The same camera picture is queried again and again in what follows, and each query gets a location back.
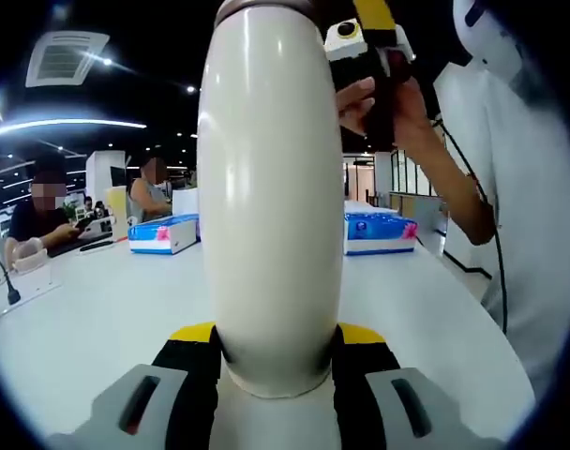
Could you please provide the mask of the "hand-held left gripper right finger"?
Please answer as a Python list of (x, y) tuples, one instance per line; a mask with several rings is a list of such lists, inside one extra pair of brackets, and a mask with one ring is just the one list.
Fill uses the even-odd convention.
[(341, 322), (334, 334), (334, 409), (343, 449), (501, 449), (466, 427), (458, 404), (384, 338)]

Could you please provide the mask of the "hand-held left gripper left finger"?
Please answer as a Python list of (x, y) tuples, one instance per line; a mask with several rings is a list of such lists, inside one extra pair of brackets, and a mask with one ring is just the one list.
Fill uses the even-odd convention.
[(150, 365), (100, 393), (87, 449), (208, 449), (218, 407), (219, 337), (212, 322), (173, 333)]

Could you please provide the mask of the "person's right hand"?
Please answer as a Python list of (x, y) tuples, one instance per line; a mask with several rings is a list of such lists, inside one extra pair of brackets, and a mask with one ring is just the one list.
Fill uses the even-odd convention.
[[(336, 93), (339, 124), (359, 136), (368, 135), (367, 117), (376, 104), (376, 82), (366, 77)], [(413, 150), (433, 133), (427, 107), (418, 81), (411, 77), (398, 84), (392, 100), (393, 143), (403, 150)]]

